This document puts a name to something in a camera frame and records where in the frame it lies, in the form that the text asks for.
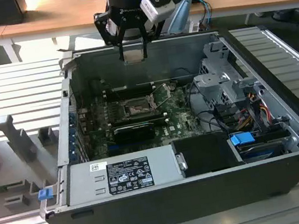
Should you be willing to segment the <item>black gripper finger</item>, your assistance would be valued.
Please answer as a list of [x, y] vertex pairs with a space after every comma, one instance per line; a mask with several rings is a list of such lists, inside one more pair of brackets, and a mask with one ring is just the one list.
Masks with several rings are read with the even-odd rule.
[[143, 57], [144, 59], [146, 59], [148, 56], [147, 44], [150, 43], [152, 40], [156, 40], [159, 38], [162, 32], [162, 28], [164, 27], [165, 21], [160, 21], [156, 24], [153, 24], [152, 29], [150, 31], [147, 31], [145, 27], [146, 22], [144, 21], [143, 17], [138, 15], [135, 18], [137, 19], [138, 29], [142, 36]]
[[[106, 28], [110, 21], [116, 26], [114, 35]], [[126, 31], [125, 17], [117, 9], [112, 9], [104, 13], [95, 13], [94, 24], [107, 46], [113, 45], [119, 48], [119, 59], [124, 62], [123, 38]]]

